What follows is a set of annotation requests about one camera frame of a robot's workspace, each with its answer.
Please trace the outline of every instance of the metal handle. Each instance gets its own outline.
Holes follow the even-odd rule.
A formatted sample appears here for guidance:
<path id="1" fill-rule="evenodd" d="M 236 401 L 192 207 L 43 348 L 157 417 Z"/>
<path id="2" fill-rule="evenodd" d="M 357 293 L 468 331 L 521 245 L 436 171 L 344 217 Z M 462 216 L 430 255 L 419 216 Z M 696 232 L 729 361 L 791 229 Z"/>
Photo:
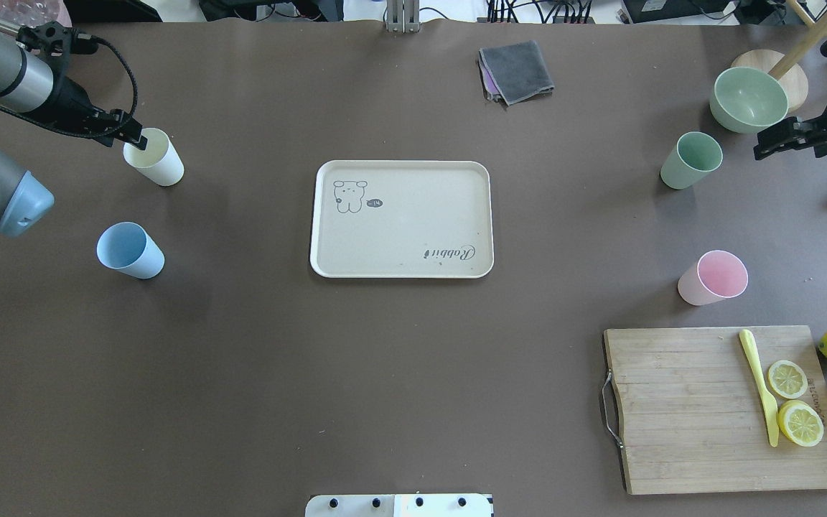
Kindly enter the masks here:
<path id="1" fill-rule="evenodd" d="M 618 449 L 624 448 L 624 442 L 621 442 L 621 439 L 617 436 L 617 433 L 614 429 L 611 429 L 611 425 L 608 423 L 608 403 L 604 400 L 604 389 L 608 387 L 608 385 L 612 385 L 611 389 L 614 390 L 614 383 L 613 380 L 615 379 L 614 374 L 611 373 L 611 370 L 608 370 L 607 375 L 604 377 L 604 383 L 602 383 L 602 416 L 604 418 L 604 428 L 608 429 L 608 433 L 611 434 L 611 438 L 615 439 L 615 445 L 617 445 Z"/>

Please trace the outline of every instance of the wooden cutting board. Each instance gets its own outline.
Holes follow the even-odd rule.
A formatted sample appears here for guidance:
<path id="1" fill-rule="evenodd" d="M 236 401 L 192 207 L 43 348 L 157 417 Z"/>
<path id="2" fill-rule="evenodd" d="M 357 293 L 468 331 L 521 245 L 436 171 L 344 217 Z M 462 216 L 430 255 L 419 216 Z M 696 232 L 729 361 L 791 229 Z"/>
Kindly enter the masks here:
<path id="1" fill-rule="evenodd" d="M 604 347 L 630 494 L 827 488 L 827 388 L 810 328 L 748 328 L 765 374 L 781 359 L 806 372 L 800 399 L 823 419 L 823 441 L 768 444 L 742 327 L 613 328 Z"/>

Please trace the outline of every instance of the green cup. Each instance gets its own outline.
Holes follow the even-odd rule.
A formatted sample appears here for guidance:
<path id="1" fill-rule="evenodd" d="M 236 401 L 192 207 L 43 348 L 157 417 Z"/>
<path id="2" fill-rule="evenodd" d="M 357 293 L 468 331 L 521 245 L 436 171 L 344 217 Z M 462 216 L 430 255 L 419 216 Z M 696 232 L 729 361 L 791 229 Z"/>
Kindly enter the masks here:
<path id="1" fill-rule="evenodd" d="M 687 189 L 723 163 L 723 150 L 709 134 L 683 134 L 659 172 L 663 183 L 673 189 Z"/>

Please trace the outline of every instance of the pink cup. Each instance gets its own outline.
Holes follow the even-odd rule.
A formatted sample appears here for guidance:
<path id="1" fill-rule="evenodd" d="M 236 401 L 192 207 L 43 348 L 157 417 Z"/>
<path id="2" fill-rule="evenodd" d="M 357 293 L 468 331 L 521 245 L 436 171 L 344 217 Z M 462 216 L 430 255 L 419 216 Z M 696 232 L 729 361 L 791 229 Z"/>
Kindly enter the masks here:
<path id="1" fill-rule="evenodd" d="M 749 284 L 749 272 L 738 256 L 714 249 L 706 252 L 678 281 L 678 293 L 692 305 L 738 297 Z"/>

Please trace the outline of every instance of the cartoon dog drawing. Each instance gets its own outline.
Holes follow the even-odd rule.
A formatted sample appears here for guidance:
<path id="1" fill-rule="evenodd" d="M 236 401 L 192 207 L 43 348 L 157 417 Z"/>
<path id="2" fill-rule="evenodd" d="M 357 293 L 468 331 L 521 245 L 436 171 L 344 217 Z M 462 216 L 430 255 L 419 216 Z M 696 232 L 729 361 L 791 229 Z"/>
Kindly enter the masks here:
<path id="1" fill-rule="evenodd" d="M 335 181 L 334 198 L 339 213 L 358 213 L 362 210 L 362 197 L 368 181 Z"/>

